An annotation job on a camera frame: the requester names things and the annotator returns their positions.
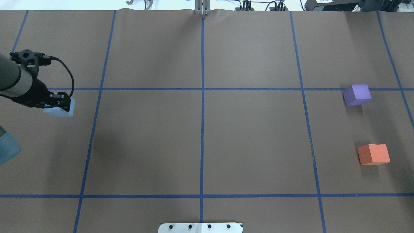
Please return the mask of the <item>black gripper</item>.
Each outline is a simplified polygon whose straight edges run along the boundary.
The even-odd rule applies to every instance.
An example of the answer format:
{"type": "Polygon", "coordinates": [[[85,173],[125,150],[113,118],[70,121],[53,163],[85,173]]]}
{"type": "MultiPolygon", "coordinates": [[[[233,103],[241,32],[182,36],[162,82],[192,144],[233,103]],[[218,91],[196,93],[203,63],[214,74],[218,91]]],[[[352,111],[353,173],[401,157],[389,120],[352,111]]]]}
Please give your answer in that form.
{"type": "Polygon", "coordinates": [[[49,91],[46,85],[34,79],[30,89],[20,97],[15,98],[15,102],[27,107],[40,109],[60,107],[68,111],[70,105],[70,95],[65,92],[53,93],[49,91]]]}

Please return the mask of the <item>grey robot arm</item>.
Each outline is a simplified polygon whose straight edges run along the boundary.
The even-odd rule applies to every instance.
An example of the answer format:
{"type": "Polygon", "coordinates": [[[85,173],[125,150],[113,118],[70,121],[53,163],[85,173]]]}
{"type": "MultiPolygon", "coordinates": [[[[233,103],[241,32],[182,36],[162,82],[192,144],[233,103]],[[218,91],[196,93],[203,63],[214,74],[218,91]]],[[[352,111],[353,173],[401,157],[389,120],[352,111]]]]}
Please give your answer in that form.
{"type": "Polygon", "coordinates": [[[74,77],[61,59],[41,52],[22,50],[12,52],[9,57],[1,54],[0,65],[0,94],[1,97],[12,100],[29,108],[38,108],[54,117],[72,117],[75,100],[74,77]],[[50,91],[46,84],[39,80],[40,66],[50,65],[52,61],[59,62],[71,77],[71,92],[50,91]]]}

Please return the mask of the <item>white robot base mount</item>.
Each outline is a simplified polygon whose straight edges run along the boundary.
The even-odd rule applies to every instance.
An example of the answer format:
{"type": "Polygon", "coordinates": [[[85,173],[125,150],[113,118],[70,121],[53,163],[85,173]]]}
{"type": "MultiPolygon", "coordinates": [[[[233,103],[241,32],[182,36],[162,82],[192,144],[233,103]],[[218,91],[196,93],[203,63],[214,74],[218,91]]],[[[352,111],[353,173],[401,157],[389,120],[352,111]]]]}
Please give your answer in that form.
{"type": "Polygon", "coordinates": [[[165,223],[158,228],[158,233],[243,233],[242,223],[165,223]]]}

